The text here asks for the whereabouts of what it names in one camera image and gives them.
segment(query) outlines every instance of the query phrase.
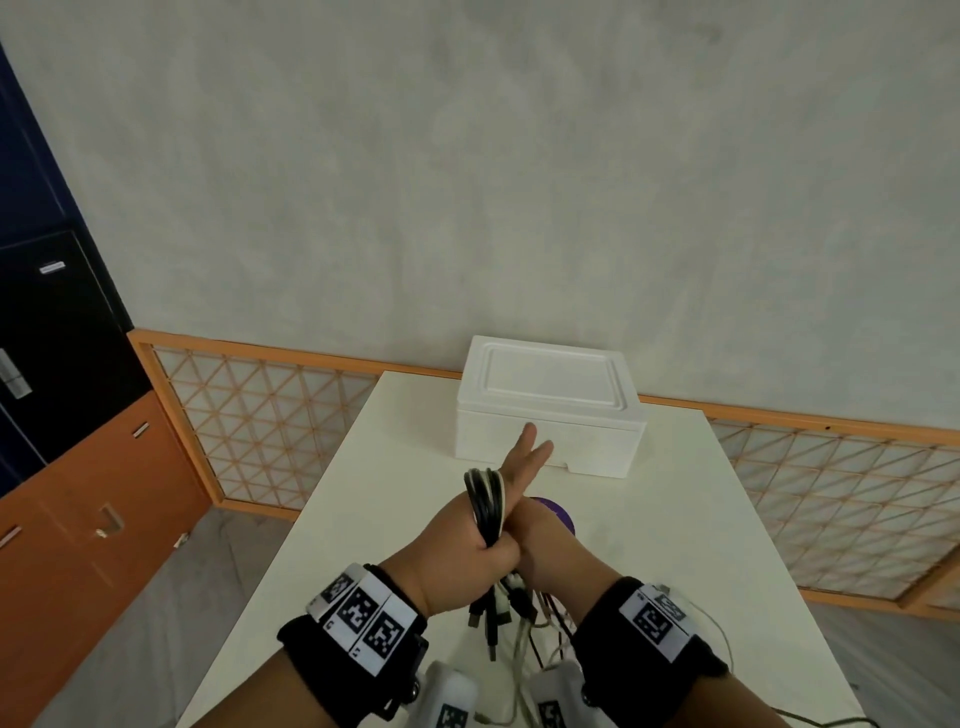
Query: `gray wall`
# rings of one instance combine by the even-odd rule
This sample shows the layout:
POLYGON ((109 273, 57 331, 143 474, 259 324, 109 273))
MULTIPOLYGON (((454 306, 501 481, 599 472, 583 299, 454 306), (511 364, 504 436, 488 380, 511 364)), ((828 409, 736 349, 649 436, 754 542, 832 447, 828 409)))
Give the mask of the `gray wall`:
POLYGON ((7 0, 141 327, 960 427, 960 3, 7 0))

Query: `box lid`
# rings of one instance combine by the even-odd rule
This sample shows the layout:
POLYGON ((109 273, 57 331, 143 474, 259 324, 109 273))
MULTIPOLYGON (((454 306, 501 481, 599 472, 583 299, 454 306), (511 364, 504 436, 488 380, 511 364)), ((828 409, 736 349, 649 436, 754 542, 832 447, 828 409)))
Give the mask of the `box lid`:
POLYGON ((620 352, 474 336, 458 409, 641 429, 644 407, 620 352))

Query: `floor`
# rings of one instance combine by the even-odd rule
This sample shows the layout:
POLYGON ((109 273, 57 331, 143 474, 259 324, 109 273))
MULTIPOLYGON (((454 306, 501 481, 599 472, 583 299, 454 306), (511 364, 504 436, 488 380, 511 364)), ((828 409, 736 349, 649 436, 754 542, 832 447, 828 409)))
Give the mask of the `floor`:
POLYGON ((292 525, 211 508, 34 727, 173 726, 292 525))
MULTIPOLYGON (((172 728, 291 526, 211 509, 34 728, 172 728)), ((822 604, 811 611, 882 728, 955 728, 960 624, 822 604)))

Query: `white device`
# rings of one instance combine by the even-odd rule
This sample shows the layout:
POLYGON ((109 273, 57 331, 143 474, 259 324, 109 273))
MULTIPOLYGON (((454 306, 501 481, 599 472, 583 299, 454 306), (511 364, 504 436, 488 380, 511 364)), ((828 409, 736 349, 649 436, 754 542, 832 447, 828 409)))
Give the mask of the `white device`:
POLYGON ((417 677, 420 694, 407 706, 407 728, 467 728, 480 694, 477 681, 439 661, 417 677))
POLYGON ((563 660, 547 666, 527 681, 542 728, 594 728, 600 716, 584 698, 584 673, 577 663, 563 660))
POLYGON ((620 352, 474 336, 457 393, 455 455, 499 463, 525 423, 553 440, 547 465, 626 477, 647 409, 620 352))

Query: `orange wooden frame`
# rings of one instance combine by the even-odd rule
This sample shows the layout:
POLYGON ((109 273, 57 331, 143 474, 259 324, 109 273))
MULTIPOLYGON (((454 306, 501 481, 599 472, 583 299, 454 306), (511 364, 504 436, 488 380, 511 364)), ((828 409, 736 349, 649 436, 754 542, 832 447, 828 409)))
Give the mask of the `orange wooden frame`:
MULTIPOLYGON (((249 503, 243 500, 233 500, 224 496, 216 476, 210 469, 200 442, 194 434, 193 427, 187 420, 183 408, 180 406, 180 400, 177 398, 173 387, 171 387, 167 381, 166 374, 164 374, 160 362, 156 358, 153 346, 170 347, 171 349, 190 349, 201 352, 218 353, 226 356, 265 359, 287 364, 338 369, 348 372, 362 372, 374 375, 381 375, 384 372, 403 372, 406 374, 425 376, 442 376, 450 379, 459 379, 461 377, 460 372, 444 369, 431 369, 429 367, 394 364, 369 359, 356 359, 333 354, 264 347, 256 344, 242 344, 219 339, 205 339, 198 336, 152 331, 143 328, 134 329, 128 336, 136 351, 136 355, 139 357, 143 368, 147 372, 147 376, 156 389, 156 393, 160 398, 160 402, 163 404, 167 416, 170 418, 174 430, 180 436, 183 446, 190 456, 191 462, 197 469, 200 480, 207 494, 210 496, 211 501, 222 508, 292 521, 296 520, 298 511, 260 503, 249 503)), ((796 427, 797 429, 807 430, 829 430, 831 432, 849 435, 874 437, 881 440, 901 440, 905 442, 960 447, 960 430, 845 420, 820 415, 776 412, 773 410, 738 407, 711 402, 674 400, 653 395, 638 395, 638 398, 640 401, 650 404, 664 404, 671 407, 699 409, 703 411, 707 417, 720 420, 796 427)), ((960 621, 960 611, 942 609, 928 604, 933 596, 955 583, 957 579, 960 579, 960 546, 911 586, 897 600, 835 594, 810 589, 800 589, 800 591, 804 599, 811 602, 908 614, 915 617, 960 621)))

